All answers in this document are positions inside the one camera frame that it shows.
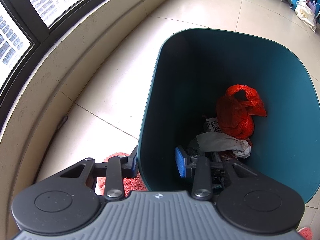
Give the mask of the white paper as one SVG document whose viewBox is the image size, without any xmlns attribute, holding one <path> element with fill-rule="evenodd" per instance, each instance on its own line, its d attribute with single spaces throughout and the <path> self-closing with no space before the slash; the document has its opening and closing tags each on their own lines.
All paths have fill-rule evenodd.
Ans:
<svg viewBox="0 0 320 240">
<path fill-rule="evenodd" d="M 206 132 L 196 136 L 202 152 L 232 151 L 238 158 L 248 158 L 251 146 L 246 140 L 239 140 L 221 132 Z"/>
</svg>

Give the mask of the red plastic bag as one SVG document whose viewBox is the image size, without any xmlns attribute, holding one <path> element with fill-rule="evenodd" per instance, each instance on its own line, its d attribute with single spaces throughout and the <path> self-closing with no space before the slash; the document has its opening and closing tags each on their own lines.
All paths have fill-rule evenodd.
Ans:
<svg viewBox="0 0 320 240">
<path fill-rule="evenodd" d="M 216 113 L 221 132 L 239 140 L 247 140 L 253 134 L 252 116 L 267 116 L 258 92 L 246 85 L 229 87 L 217 101 Z"/>
</svg>

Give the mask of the dark teal trash bin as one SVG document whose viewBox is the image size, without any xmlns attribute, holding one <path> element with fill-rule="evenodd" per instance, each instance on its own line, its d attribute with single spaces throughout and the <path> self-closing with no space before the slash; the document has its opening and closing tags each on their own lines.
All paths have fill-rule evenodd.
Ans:
<svg viewBox="0 0 320 240">
<path fill-rule="evenodd" d="M 153 191 L 187 190 L 175 148 L 217 124 L 248 140 L 245 163 L 308 202 L 319 189 L 319 99 L 306 68 L 277 42 L 188 29 L 161 46 L 138 143 L 140 173 Z"/>
</svg>

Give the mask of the pink fluffy slipper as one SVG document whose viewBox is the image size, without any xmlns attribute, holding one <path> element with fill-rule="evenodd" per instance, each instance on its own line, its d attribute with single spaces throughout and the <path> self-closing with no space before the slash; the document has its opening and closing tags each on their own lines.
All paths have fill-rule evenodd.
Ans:
<svg viewBox="0 0 320 240">
<path fill-rule="evenodd" d="M 127 197 L 131 191 L 147 191 L 140 173 L 138 172 L 135 178 L 123 178 L 125 196 Z M 99 195 L 104 194 L 105 178 L 97 178 L 97 185 L 95 187 L 95 193 Z"/>
</svg>

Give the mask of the white tote bag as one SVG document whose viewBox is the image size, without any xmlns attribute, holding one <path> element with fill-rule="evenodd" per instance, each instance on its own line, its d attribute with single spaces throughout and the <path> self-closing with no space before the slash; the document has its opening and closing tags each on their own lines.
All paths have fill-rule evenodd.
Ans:
<svg viewBox="0 0 320 240">
<path fill-rule="evenodd" d="M 306 24 L 314 33 L 317 29 L 316 23 L 316 5 L 317 3 L 312 0 L 299 0 L 296 2 L 295 13 L 297 17 Z"/>
</svg>

